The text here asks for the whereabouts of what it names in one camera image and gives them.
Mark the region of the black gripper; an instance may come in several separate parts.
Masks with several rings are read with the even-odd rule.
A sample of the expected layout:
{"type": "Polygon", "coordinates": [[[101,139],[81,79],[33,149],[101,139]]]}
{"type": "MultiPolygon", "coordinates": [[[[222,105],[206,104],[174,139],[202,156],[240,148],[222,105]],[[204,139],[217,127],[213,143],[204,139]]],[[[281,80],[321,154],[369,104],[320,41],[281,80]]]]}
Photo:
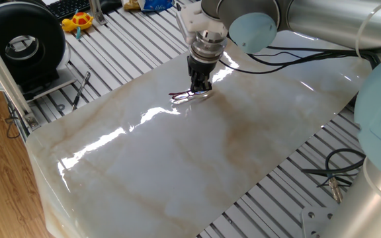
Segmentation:
{"type": "Polygon", "coordinates": [[[196,60],[193,56],[187,56],[188,73],[191,79],[190,91],[196,93],[199,91],[211,91],[212,84],[210,82],[210,74],[216,67],[217,62],[202,63],[196,60]]]}

